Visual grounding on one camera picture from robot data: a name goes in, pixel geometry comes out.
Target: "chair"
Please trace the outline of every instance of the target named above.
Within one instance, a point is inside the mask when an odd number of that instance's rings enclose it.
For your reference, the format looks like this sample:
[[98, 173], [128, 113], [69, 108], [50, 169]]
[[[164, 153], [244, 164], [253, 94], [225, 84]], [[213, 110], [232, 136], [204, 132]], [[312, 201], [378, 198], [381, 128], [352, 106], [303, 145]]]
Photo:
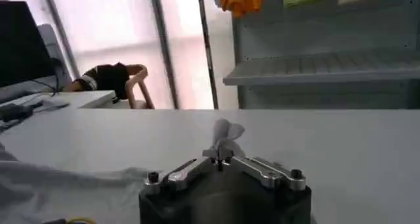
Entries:
[[[127, 71], [131, 77], [125, 82], [125, 91], [127, 93], [128, 105], [131, 109], [154, 109], [152, 98], [150, 97], [149, 90], [147, 89], [144, 79], [148, 76], [147, 68], [141, 64], [128, 65]], [[136, 101], [134, 96], [134, 86], [138, 85], [144, 96], [144, 101]], [[112, 108], [128, 108], [127, 101], [119, 101], [115, 103]]]

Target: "computer monitor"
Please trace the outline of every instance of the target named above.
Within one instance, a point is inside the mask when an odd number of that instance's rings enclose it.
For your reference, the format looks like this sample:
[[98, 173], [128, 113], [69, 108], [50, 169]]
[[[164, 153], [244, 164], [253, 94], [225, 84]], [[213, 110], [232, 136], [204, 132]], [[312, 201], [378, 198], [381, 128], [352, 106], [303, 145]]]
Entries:
[[0, 87], [54, 74], [28, 5], [0, 1]]

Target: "table surface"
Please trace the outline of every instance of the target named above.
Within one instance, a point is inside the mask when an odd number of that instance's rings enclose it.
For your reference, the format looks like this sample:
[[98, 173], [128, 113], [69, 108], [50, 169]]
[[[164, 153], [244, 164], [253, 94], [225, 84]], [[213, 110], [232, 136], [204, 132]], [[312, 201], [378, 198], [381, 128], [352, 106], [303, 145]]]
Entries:
[[302, 169], [318, 223], [418, 222], [420, 111], [65, 108], [0, 142], [22, 161], [59, 169], [173, 169], [210, 146], [219, 118], [244, 126], [237, 142], [248, 156]]

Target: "black cable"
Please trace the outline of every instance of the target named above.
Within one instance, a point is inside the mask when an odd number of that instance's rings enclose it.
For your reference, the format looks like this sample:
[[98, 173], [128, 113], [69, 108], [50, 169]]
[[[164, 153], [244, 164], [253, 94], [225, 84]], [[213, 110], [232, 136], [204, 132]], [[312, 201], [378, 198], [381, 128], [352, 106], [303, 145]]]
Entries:
[[53, 91], [53, 96], [56, 94], [56, 92], [58, 91], [58, 89], [57, 88], [54, 88], [54, 87], [52, 87], [52, 86], [50, 86], [49, 84], [47, 84], [47, 83], [44, 83], [44, 82], [40, 82], [40, 81], [37, 81], [36, 79], [30, 79], [30, 81], [33, 81], [33, 82], [36, 82], [36, 83], [38, 83], [38, 84], [40, 84], [40, 85], [44, 85], [44, 86], [46, 86], [46, 87], [48, 87], [48, 88], [50, 88], [50, 89], [52, 89], [52, 91]]

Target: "white shelf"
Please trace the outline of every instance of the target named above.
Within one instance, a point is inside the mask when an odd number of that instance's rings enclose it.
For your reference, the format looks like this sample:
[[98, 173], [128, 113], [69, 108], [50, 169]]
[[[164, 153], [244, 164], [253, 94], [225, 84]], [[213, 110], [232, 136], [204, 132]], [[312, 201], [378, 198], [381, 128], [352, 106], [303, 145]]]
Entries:
[[225, 85], [347, 82], [420, 78], [420, 51], [376, 49], [242, 62]]

